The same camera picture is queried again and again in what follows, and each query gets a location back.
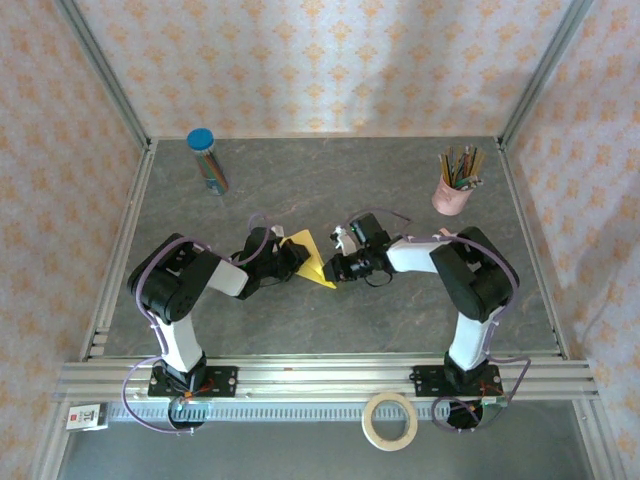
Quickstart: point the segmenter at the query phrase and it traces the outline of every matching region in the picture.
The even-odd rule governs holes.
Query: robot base
[[[238,367],[207,366],[202,387],[194,392],[197,397],[235,397],[238,384]],[[162,366],[153,367],[149,381],[149,397],[181,397],[183,391],[174,388],[175,380],[167,375]]]
[[[416,397],[500,397],[502,379],[496,365],[483,365],[482,372],[465,385],[458,387],[446,377],[446,367],[439,365],[417,365],[409,379],[416,389]]]

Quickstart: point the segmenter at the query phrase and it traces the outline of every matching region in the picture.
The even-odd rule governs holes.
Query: floral wallpaper
[[[569,0],[79,0],[145,129],[497,135]]]
[[[27,478],[140,150],[52,0],[0,2],[0,478]]]
[[[594,2],[509,152],[571,351],[640,478],[640,9]]]

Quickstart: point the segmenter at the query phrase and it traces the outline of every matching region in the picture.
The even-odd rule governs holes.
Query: gray tabletop
[[[473,143],[487,154],[485,184],[464,211],[445,217],[431,205],[439,178],[437,154]],[[174,232],[200,238],[215,251],[240,250],[247,220],[264,212],[291,235],[309,229],[324,261],[329,234],[351,213],[382,206],[414,220],[407,232],[430,235],[475,225],[511,262],[520,297],[503,320],[494,351],[557,351],[522,228],[493,140],[481,138],[332,138],[221,140],[217,151],[231,190],[204,187],[186,142],[161,141],[127,261],[132,270]],[[403,222],[378,215],[391,234]],[[443,352],[456,310],[436,275],[396,275],[382,288],[363,281],[337,290],[298,276],[246,301],[210,289],[192,311],[197,338],[210,356],[231,354]],[[149,355],[159,346],[133,298],[121,288],[106,355]]]

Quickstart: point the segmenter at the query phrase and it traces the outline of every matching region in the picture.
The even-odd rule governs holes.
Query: metal frame
[[[32,478],[56,478],[69,435],[65,417],[76,403],[111,402],[112,421],[128,421],[121,408],[122,381],[139,358],[97,358],[64,365],[54,398],[59,401],[43,439]],[[423,419],[429,419],[429,399],[417,399],[409,381],[417,364],[441,365],[436,357],[407,354],[293,355],[211,358],[211,365],[240,367],[235,399],[200,399],[195,414],[205,421],[354,421],[363,402],[381,391],[404,394]],[[150,366],[132,376],[127,398],[136,412],[162,420],[167,399],[148,398]],[[506,389],[520,374],[522,363],[501,366]],[[596,480],[624,479],[624,470],[608,427],[597,387],[586,361],[539,356],[514,401],[572,401],[580,433]]]
[[[56,0],[56,4],[62,16],[64,16],[69,23],[71,30],[73,30],[73,33],[76,35],[87,59],[95,69],[98,77],[100,77],[109,96],[115,103],[131,135],[133,135],[133,138],[141,147],[146,147],[149,144],[149,136],[131,106],[131,102],[129,102],[122,85],[120,85],[118,77],[116,77],[111,69],[102,49],[98,45],[93,33],[91,33],[91,29],[75,0]]]
[[[131,182],[131,187],[129,187],[126,206],[120,218],[116,242],[107,264],[109,267],[102,280],[100,297],[91,317],[90,327],[87,330],[80,352],[80,361],[84,361],[89,357],[97,357],[104,353],[104,344],[107,342],[107,333],[111,326],[113,311],[118,299],[120,284],[124,276],[127,257],[131,249],[131,242],[133,241],[138,215],[140,215],[140,208],[142,208],[142,200],[149,181],[149,175],[151,174],[157,146],[157,141],[152,141],[149,148],[143,149],[138,162],[138,169]]]
[[[573,408],[594,478],[596,480],[626,479],[627,475],[602,402],[575,400]]]
[[[582,24],[582,20],[592,3],[593,0],[573,0],[571,5],[569,5],[556,33],[551,39],[551,43],[542,55],[540,63],[529,79],[529,83],[524,89],[522,97],[520,97],[516,108],[509,117],[504,132],[499,137],[501,150],[506,151],[518,134],[524,120],[542,93],[547,79],[551,76],[562,54],[567,49],[567,45],[569,45],[576,30]]]
[[[500,141],[497,138],[495,140],[496,146],[498,147],[500,162],[502,163],[502,168],[504,169],[504,173],[507,178],[507,184],[509,185],[509,190],[511,191],[511,197],[513,198],[513,203],[516,207],[516,213],[518,214],[518,219],[520,220],[520,224],[522,225],[524,231],[524,241],[527,244],[527,249],[529,250],[529,254],[531,255],[533,271],[536,275],[538,285],[540,286],[542,301],[544,302],[544,305],[547,309],[547,315],[549,316],[551,329],[556,336],[556,341],[558,342],[558,346],[560,347],[560,353],[563,357],[569,358],[568,339],[562,330],[562,326],[558,317],[558,311],[549,293],[549,282],[546,278],[546,275],[544,274],[543,269],[540,267],[540,257],[538,256],[538,249],[536,248],[537,246],[535,244],[534,237],[531,234],[531,224],[527,219],[527,216],[524,214],[524,209],[522,208],[522,204],[520,203],[520,197],[518,196],[517,188],[513,180],[511,165],[509,164],[506,152],[500,148]]]
[[[67,402],[118,402],[122,382],[136,358],[100,358],[67,363],[54,399]],[[442,358],[424,355],[292,355],[210,358],[208,365],[239,367],[235,398],[201,399],[200,403],[237,402],[365,402],[379,392],[397,392],[415,400],[409,381],[415,365],[442,365]],[[501,365],[504,388],[513,388],[523,362]],[[127,386],[128,399],[166,403],[148,398],[150,366],[137,370]],[[586,361],[534,357],[518,395],[519,401],[598,398]]]

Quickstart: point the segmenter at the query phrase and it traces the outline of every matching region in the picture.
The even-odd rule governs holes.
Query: masking tape
[[[407,423],[404,433],[395,440],[385,440],[378,435],[373,428],[373,412],[383,402],[397,403],[407,413]],[[369,440],[373,446],[385,452],[395,452],[402,450],[416,437],[416,433],[418,433],[418,415],[411,402],[403,395],[391,392],[379,393],[369,400],[369,403],[364,407],[364,412],[362,413],[362,430],[364,431],[364,436],[367,437],[367,440]]]

